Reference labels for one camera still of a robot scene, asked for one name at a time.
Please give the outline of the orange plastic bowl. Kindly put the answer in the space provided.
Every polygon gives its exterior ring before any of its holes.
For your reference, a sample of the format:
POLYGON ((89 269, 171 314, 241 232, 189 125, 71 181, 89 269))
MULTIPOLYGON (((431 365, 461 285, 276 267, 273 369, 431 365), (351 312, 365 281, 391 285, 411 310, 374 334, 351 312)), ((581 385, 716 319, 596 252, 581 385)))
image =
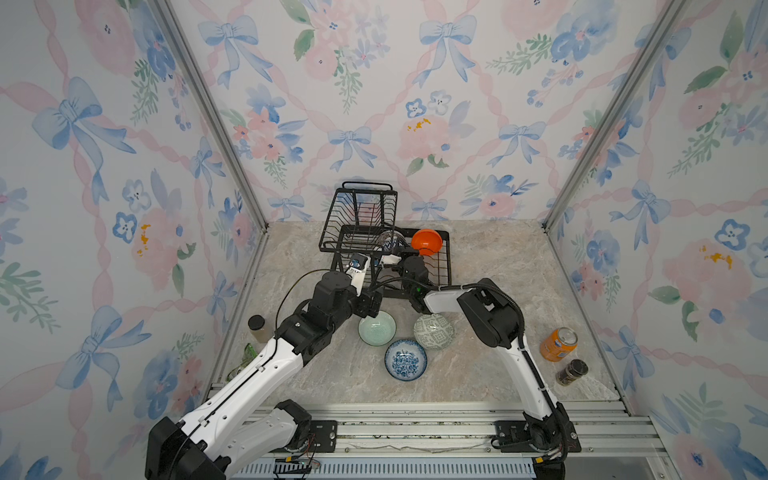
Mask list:
POLYGON ((433 256, 441 251, 442 246, 443 239, 436 230, 420 229, 411 237, 411 247, 421 256, 433 256))

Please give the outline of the white brown patterned bowl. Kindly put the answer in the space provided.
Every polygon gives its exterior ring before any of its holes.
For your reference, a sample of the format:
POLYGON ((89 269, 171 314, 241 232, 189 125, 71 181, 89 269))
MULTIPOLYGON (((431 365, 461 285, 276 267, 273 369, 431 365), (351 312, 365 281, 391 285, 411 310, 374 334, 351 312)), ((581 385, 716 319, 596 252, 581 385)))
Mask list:
POLYGON ((395 254, 408 246, 407 240, 399 231, 387 231, 380 240, 383 251, 395 254))

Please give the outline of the pale green ceramic bowl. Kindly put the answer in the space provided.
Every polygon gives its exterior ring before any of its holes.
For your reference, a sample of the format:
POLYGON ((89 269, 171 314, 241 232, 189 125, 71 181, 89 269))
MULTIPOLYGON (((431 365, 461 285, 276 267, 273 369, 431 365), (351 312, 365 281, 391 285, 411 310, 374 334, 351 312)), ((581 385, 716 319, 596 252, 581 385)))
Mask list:
POLYGON ((387 345, 395 337, 396 331, 395 319, 385 311, 380 311, 375 317, 362 318, 358 323, 361 340, 373 347, 387 345))

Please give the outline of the blue patterned ceramic bowl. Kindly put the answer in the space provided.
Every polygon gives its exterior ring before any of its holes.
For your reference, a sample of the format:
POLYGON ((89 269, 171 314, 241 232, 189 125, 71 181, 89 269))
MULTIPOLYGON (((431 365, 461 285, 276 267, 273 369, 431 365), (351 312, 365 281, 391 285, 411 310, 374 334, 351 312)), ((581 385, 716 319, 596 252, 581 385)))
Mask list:
POLYGON ((390 376, 410 382, 419 379, 426 371, 428 357, 425 349, 414 339, 400 339, 386 350, 384 364, 390 376))

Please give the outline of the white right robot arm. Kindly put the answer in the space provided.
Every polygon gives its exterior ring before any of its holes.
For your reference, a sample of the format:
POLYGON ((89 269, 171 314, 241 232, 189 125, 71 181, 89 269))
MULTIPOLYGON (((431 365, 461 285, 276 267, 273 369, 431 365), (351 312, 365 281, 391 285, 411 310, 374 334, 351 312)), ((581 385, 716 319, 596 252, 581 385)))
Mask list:
POLYGON ((462 285, 436 285, 421 256, 407 257, 392 270, 412 307, 429 314, 461 313, 475 336, 494 350, 522 402, 531 448, 545 462, 563 461, 569 453, 570 420, 555 399, 531 356, 522 309, 491 279, 462 285))

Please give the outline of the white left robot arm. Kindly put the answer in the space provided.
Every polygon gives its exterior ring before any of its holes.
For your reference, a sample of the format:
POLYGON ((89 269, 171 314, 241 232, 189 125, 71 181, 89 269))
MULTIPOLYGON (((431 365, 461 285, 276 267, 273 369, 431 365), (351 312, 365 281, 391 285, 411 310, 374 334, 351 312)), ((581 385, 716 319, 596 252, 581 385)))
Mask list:
POLYGON ((339 326, 381 302, 364 288, 364 271, 328 271, 307 305, 282 321, 264 352, 223 389, 181 420, 160 420, 148 435, 148 479, 228 479, 276 450, 310 447, 311 414, 293 400, 254 423, 250 415, 326 348, 339 326))

